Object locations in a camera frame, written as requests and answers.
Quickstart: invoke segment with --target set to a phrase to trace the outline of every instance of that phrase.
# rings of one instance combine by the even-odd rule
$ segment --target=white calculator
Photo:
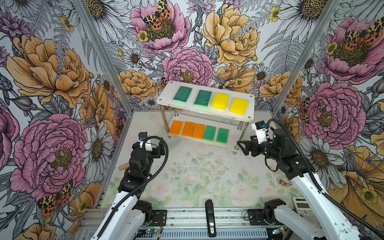
[[[293,203],[295,205],[296,212],[302,216],[305,220],[315,225],[316,227],[321,228],[319,221],[317,220],[315,214],[310,208],[307,200],[303,197],[292,197]]]

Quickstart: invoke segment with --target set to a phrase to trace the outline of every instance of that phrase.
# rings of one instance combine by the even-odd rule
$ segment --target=white shelf
[[[192,88],[192,91],[191,91],[191,93],[188,97],[188,100],[185,104],[175,103],[173,101],[173,98],[176,95],[177,91],[179,90],[180,86]],[[208,104],[207,109],[196,108],[194,106],[194,103],[195,103],[197,94],[199,93],[199,90],[212,92],[212,95],[211,95],[211,98],[209,100],[209,104]],[[228,101],[226,110],[221,110],[221,109],[217,109],[217,108],[212,107],[212,102],[215,98],[216,93],[222,93],[222,94],[229,95],[229,101]],[[244,116],[236,114],[236,113],[232,113],[229,111],[235,98],[240,98],[240,99],[249,101],[249,104],[247,106],[247,109],[245,111]],[[157,103],[160,105],[185,109],[188,111],[204,113],[204,114],[209,114],[209,115],[214,115],[214,116],[220,116],[223,118],[230,118],[230,119],[234,119],[234,120],[238,120],[238,121],[252,122],[253,121],[253,112],[254,112],[254,107],[255,107],[255,96],[252,94],[247,94],[247,93],[239,93],[239,92],[235,92],[235,91],[223,90],[223,89],[218,89],[218,88],[210,88],[210,87],[199,86],[199,85],[190,84],[190,83],[170,81],[167,84],[167,86],[163,89],[160,96],[158,97]]]
[[[181,138],[185,138],[185,139],[189,139],[189,140],[193,140],[193,141],[198,141],[198,142],[202,142],[202,143],[209,144],[209,145],[215,145],[218,147],[227,148],[227,149],[232,150],[232,151],[238,151],[235,149],[235,146],[237,145],[237,141],[239,140],[240,135],[243,132],[243,130],[238,130],[237,126],[235,126],[235,125],[179,114],[177,117],[175,117],[175,116],[172,117],[171,121],[169,122],[169,128],[172,127],[173,121],[194,122],[195,124],[198,123],[198,124],[214,126],[214,127],[216,127],[216,133],[215,133],[215,138],[214,138],[213,142],[195,139],[195,138],[191,138],[191,137],[181,136],[181,132],[183,130],[181,130],[179,136],[170,135],[172,137],[181,137]],[[227,140],[226,145],[215,142],[216,138],[217,138],[217,133],[218,133],[219,127],[229,130],[228,140]]]

